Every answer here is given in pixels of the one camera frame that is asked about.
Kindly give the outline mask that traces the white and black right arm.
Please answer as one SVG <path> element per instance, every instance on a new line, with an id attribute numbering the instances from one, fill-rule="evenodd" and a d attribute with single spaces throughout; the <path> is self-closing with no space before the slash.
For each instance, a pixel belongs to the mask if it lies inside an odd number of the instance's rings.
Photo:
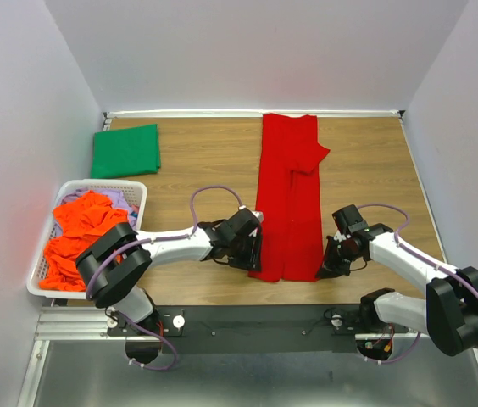
<path id="1" fill-rule="evenodd" d="M 388 325 L 427 335 L 448 356 L 478 348 L 478 270 L 444 263 L 407 243 L 399 229 L 369 224 L 354 204 L 333 213 L 337 232 L 327 238 L 319 279 L 348 276 L 353 263 L 376 262 L 418 288 L 411 298 L 382 288 L 363 296 L 358 323 L 367 332 Z"/>

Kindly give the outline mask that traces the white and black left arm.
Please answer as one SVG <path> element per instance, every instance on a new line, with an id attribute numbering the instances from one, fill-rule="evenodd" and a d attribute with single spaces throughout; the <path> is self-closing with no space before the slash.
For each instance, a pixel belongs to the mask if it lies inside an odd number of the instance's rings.
<path id="1" fill-rule="evenodd" d="M 134 231 L 113 226 L 75 260 L 86 298 L 99 309 L 112 308 L 138 335 L 158 330 L 159 314 L 138 286 L 151 267 L 183 261 L 213 261 L 240 270 L 261 270 L 264 215 L 241 207 L 230 218 L 198 222 L 180 231 Z"/>

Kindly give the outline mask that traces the red t shirt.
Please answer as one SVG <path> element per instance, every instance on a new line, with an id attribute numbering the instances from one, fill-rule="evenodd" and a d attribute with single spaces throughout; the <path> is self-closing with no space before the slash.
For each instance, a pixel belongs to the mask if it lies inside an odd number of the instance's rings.
<path id="1" fill-rule="evenodd" d="M 319 144 L 318 119 L 266 114 L 255 209 L 262 222 L 261 270 L 265 282 L 314 282 L 324 257 L 320 163 L 330 152 Z"/>

